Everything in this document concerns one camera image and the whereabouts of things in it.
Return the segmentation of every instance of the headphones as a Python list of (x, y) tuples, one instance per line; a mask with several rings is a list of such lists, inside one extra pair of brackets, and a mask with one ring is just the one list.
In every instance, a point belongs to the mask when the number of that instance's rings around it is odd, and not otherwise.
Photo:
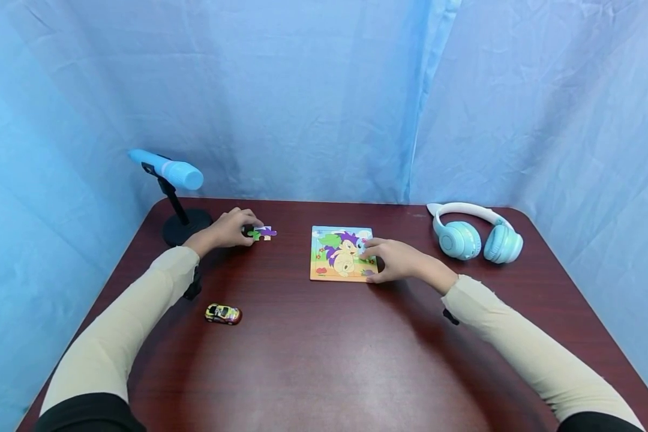
[(485, 242), (483, 255), (495, 264), (514, 262), (523, 249), (523, 237), (514, 231), (506, 219), (483, 206), (468, 203), (428, 204), (434, 216), (432, 227), (439, 238), (442, 251), (451, 258), (469, 260), (480, 253), (482, 244), (478, 231), (463, 221), (450, 222), (445, 226), (439, 217), (447, 213), (464, 213), (486, 220), (495, 226)]

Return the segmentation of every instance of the puzzle piece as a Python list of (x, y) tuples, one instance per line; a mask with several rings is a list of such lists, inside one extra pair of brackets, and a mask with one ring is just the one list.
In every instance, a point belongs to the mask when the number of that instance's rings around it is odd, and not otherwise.
[(252, 231), (248, 232), (247, 235), (254, 238), (254, 241), (259, 241), (259, 238), (264, 238), (264, 241), (270, 241), (271, 237), (277, 235), (276, 231), (273, 231), (270, 226), (268, 227), (259, 227), (254, 228)]

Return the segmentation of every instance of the person's right hand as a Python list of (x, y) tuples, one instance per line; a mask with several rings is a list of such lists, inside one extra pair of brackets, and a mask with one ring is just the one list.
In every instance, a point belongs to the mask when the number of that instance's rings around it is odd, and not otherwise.
[(456, 282), (458, 275), (442, 261), (420, 252), (413, 246), (386, 238), (373, 238), (366, 242), (360, 259), (377, 256), (384, 261), (384, 270), (367, 278), (369, 283), (382, 283), (397, 279), (416, 277), (432, 285), (445, 295)]

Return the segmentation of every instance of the table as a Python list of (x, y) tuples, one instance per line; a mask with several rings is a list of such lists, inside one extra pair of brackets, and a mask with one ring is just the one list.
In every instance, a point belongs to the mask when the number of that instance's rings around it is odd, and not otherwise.
[[(149, 431), (554, 431), (555, 419), (509, 365), (442, 317), (423, 282), (309, 280), (311, 227), (371, 227), (434, 256), (442, 252), (424, 206), (182, 199), (214, 217), (251, 208), (278, 231), (250, 249), (202, 260), (201, 294), (181, 299), (143, 345), (130, 404)], [(523, 235), (521, 257), (482, 257), (456, 272), (483, 281), (509, 305), (601, 373), (648, 430), (648, 390), (530, 220), (498, 209)], [(166, 249), (168, 201), (151, 209), (93, 304), (91, 323)], [(483, 239), (490, 227), (466, 215)], [(206, 323), (210, 303), (243, 310), (238, 326)], [(45, 391), (19, 431), (38, 416)]]

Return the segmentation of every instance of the microphone stand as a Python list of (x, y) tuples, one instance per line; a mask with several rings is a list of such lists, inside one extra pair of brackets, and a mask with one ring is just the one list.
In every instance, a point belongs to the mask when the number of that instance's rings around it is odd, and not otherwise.
[(204, 210), (185, 210), (182, 208), (178, 196), (175, 195), (175, 187), (165, 178), (157, 174), (153, 165), (142, 163), (142, 168), (144, 168), (144, 171), (157, 178), (161, 191), (168, 197), (170, 205), (172, 205), (173, 210), (175, 210), (175, 215), (166, 220), (163, 224), (163, 229), (161, 230), (163, 240), (168, 246), (180, 246), (194, 233), (199, 232), (214, 223), (214, 219), (212, 219)]

